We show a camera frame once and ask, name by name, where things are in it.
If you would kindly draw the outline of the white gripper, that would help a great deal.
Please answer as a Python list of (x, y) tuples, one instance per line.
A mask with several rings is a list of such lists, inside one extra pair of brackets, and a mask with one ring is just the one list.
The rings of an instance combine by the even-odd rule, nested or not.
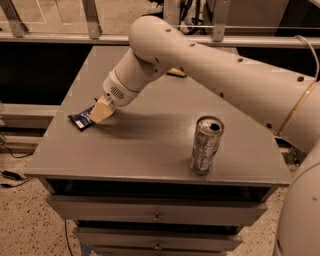
[(133, 92), (126, 88), (116, 75), (116, 70), (109, 72), (107, 78), (103, 82), (103, 90), (106, 97), (111, 101), (98, 100), (90, 113), (90, 119), (94, 123), (100, 123), (109, 118), (114, 113), (115, 107), (124, 107), (130, 104), (137, 96), (137, 92)]

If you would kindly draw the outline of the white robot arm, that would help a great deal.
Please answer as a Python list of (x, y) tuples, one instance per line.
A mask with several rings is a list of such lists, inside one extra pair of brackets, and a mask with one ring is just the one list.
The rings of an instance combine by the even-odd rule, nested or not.
[(99, 123), (176, 68), (306, 153), (289, 186), (273, 256), (320, 255), (320, 86), (312, 77), (188, 40), (166, 21), (144, 16), (130, 48), (103, 83), (90, 114)]

